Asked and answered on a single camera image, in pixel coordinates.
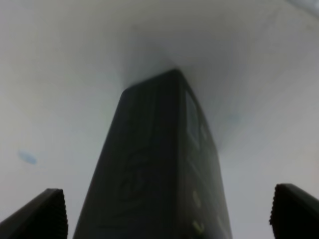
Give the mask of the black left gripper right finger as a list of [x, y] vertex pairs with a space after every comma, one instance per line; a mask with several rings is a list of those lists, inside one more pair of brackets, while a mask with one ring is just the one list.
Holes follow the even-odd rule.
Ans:
[[293, 184], [278, 184], [269, 223], [276, 239], [317, 239], [319, 201]]

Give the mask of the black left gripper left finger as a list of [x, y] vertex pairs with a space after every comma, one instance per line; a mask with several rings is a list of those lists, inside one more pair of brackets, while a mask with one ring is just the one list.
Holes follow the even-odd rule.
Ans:
[[66, 239], [68, 220], [62, 189], [46, 189], [0, 223], [2, 239]]

